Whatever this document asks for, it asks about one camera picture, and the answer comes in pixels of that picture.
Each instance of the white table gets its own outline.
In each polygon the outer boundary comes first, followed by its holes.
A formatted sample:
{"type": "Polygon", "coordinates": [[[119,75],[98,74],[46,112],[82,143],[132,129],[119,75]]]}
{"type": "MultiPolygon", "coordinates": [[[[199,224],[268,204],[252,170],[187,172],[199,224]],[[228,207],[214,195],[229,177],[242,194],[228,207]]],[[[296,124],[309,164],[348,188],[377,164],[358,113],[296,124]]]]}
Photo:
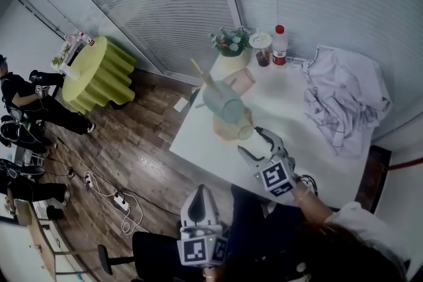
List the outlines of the white table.
{"type": "MultiPolygon", "coordinates": [[[[290,156],[297,163],[295,172],[309,174],[317,183],[319,197],[329,206],[341,208],[354,201],[360,185],[372,129],[365,132],[363,152],[359,159],[346,159],[335,155],[313,121],[304,114],[303,93],[307,82],[299,64],[288,63],[278,68],[258,66],[255,57],[248,65],[256,78],[256,84],[242,99],[252,111],[253,124],[267,128],[284,141],[290,156]]],[[[231,72],[225,72],[219,59],[211,70],[216,80],[231,72]]],[[[270,157],[270,146],[256,132],[246,141],[222,141],[213,132],[212,112],[201,104],[204,87],[198,94],[171,146],[171,151],[197,166],[243,187],[258,195],[279,203],[291,204],[292,195],[274,197],[252,177],[252,172],[241,158],[237,146],[247,148],[256,157],[270,157]]]]}

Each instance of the vase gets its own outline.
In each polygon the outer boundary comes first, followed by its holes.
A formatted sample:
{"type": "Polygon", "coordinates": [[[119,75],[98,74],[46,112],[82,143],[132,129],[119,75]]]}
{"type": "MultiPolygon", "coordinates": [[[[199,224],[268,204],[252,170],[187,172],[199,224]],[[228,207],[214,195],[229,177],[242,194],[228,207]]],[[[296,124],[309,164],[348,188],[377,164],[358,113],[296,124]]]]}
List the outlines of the vase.
{"type": "Polygon", "coordinates": [[[72,80],[78,80],[81,76],[81,72],[74,70],[72,67],[62,63],[60,65],[60,70],[63,71],[67,76],[69,76],[72,80]]]}
{"type": "Polygon", "coordinates": [[[243,50],[241,54],[236,57],[225,57],[223,54],[220,54],[220,67],[224,71],[238,71],[249,64],[250,56],[251,51],[249,48],[243,50]]]}

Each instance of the white cable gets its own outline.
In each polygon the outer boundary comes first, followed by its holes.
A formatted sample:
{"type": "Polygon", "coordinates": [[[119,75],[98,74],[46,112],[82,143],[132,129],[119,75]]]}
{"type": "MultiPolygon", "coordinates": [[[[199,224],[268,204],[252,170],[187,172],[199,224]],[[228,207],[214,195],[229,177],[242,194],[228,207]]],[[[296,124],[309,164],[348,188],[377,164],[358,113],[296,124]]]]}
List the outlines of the white cable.
{"type": "Polygon", "coordinates": [[[120,228],[122,229],[122,232],[124,232],[125,235],[131,235],[134,232],[134,230],[135,230],[136,227],[139,227],[140,229],[144,230],[145,232],[149,232],[147,229],[145,229],[145,228],[143,228],[143,227],[140,226],[140,224],[141,224],[141,222],[142,222],[142,220],[144,218],[144,212],[143,212],[143,209],[141,208],[141,206],[139,205],[138,200],[133,195],[127,194],[127,193],[123,193],[125,196],[132,197],[135,200],[135,202],[137,203],[137,206],[139,208],[139,211],[141,212],[141,218],[140,218],[140,220],[139,220],[138,223],[135,222],[133,219],[131,219],[129,217],[129,215],[131,213],[131,207],[129,207],[129,209],[128,209],[128,214],[125,214],[119,208],[116,208],[113,205],[113,203],[111,203],[107,199],[107,197],[114,196],[115,194],[106,195],[106,194],[103,194],[102,192],[100,192],[100,186],[98,185],[97,179],[95,178],[94,174],[92,172],[90,172],[90,171],[86,171],[84,173],[84,179],[87,176],[87,174],[90,174],[91,175],[91,178],[93,180],[93,190],[94,190],[94,192],[96,192],[98,195],[100,195],[104,200],[106,200],[106,202],[109,205],[111,205],[113,208],[115,208],[115,210],[117,210],[119,213],[121,213],[124,216],[124,219],[122,220],[122,225],[120,226],[120,228]],[[129,222],[125,222],[126,219],[130,220],[134,224],[134,227],[133,227],[132,230],[131,230],[131,224],[129,222]]]}

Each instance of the wooden floor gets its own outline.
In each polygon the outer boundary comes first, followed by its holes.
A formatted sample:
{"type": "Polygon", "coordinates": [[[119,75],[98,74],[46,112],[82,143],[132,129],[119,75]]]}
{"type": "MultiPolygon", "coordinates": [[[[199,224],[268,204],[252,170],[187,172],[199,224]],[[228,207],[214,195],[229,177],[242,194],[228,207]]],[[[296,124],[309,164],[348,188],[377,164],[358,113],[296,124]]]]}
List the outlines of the wooden floor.
{"type": "MultiPolygon", "coordinates": [[[[173,106],[181,96],[188,99],[192,87],[140,71],[136,71],[133,78],[135,100],[123,110],[107,106],[96,107],[90,112],[88,117],[96,123],[92,134],[76,135],[47,124],[47,136],[58,142],[58,148],[50,153],[46,161],[47,170],[63,175],[67,173],[67,167],[72,166],[81,178],[86,171],[91,171],[102,193],[112,194],[116,187],[137,198],[144,213],[143,228],[175,237],[178,236],[176,224],[180,219],[180,207],[188,194],[203,183],[212,190],[223,221],[231,224],[233,200],[230,185],[169,152],[188,112],[188,107],[178,113],[173,106]],[[96,173],[104,176],[114,187],[96,173]]],[[[357,195],[357,200],[368,209],[371,209],[379,183],[383,181],[381,177],[384,177],[382,156],[379,153],[374,156],[373,153],[369,154],[357,195]]],[[[68,243],[74,249],[91,249],[103,244],[108,248],[110,257],[130,256],[132,236],[122,232],[123,216],[109,204],[112,198],[102,198],[94,193],[83,185],[80,177],[69,181],[66,176],[47,174],[43,179],[45,182],[71,185],[71,203],[65,210],[65,219],[58,223],[68,243]]],[[[131,216],[138,222],[141,214],[136,209],[136,202],[132,199],[129,203],[131,216]]],[[[99,266],[96,254],[81,259],[88,267],[99,266]]],[[[133,264],[115,266],[113,271],[113,276],[101,269],[94,275],[104,282],[129,282],[136,277],[133,264]]]]}

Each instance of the chair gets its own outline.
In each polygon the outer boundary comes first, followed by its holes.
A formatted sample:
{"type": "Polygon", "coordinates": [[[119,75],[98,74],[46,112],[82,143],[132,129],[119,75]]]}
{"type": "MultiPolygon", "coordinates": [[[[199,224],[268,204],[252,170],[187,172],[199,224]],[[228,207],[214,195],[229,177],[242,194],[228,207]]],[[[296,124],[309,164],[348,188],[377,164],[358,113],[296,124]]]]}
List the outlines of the chair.
{"type": "Polygon", "coordinates": [[[103,270],[113,275],[113,265],[135,262],[139,278],[147,282],[171,282],[174,277],[185,282],[197,282],[203,279],[201,269],[186,267],[180,263],[175,238],[149,232],[136,232],[132,236],[132,251],[134,252],[132,257],[109,258],[106,247],[99,245],[98,256],[103,270]]]}

